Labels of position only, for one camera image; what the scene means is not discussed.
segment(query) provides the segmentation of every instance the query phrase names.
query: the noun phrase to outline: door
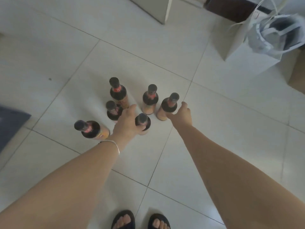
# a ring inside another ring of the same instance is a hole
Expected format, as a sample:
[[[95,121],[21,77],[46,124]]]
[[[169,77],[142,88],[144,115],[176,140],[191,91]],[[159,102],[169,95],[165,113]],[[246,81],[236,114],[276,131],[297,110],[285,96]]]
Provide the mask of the door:
[[[131,0],[161,24],[165,24],[172,0]]]

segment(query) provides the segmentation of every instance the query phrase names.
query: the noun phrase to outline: white bracelet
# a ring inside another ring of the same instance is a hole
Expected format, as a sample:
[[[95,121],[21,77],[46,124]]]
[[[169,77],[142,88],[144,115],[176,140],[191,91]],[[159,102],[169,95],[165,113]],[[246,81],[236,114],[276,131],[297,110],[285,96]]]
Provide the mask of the white bracelet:
[[[104,142],[104,141],[110,141],[110,142],[114,143],[114,144],[116,145],[117,150],[119,151],[119,155],[120,155],[120,150],[119,150],[119,147],[117,146],[117,144],[116,144],[116,142],[115,142],[115,141],[113,141],[113,140],[103,140],[103,141],[101,141],[101,142]]]

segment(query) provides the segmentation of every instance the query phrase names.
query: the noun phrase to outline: dark blue mat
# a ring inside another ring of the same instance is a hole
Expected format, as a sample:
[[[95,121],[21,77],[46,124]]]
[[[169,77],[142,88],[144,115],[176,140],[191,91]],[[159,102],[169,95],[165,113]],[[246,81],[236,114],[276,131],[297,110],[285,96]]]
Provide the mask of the dark blue mat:
[[[30,114],[0,106],[0,153]]]

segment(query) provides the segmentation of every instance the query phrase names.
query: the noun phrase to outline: sandal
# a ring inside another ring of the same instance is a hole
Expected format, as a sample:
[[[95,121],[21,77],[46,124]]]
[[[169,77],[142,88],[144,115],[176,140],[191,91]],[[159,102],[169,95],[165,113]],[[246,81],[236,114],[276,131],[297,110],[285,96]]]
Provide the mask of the sandal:
[[[157,229],[153,226],[153,222],[155,221],[155,219],[159,219],[160,221],[163,221],[164,223],[166,223],[166,225],[168,227],[170,227],[170,223],[168,222],[167,218],[164,215],[161,214],[153,214],[148,221],[148,229]]]
[[[128,224],[125,224],[124,226],[120,227],[119,229],[135,229],[135,216],[130,210],[123,210],[119,212],[112,221],[111,229],[116,224],[116,222],[119,220],[120,217],[124,217],[124,215],[129,215],[131,221]]]

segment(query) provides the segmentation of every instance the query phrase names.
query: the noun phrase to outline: person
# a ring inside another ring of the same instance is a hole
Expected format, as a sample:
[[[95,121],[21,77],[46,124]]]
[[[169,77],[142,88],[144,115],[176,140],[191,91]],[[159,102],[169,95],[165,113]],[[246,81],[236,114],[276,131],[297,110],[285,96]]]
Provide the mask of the person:
[[[136,105],[125,109],[108,140],[61,166],[0,213],[0,228],[85,229],[97,195],[125,146],[144,126],[135,125]],[[213,203],[228,229],[303,228],[305,204],[265,173],[208,139],[192,125],[185,102],[167,113],[182,137]],[[114,229],[134,229],[125,210]],[[148,229],[170,229],[166,217],[151,216]]]

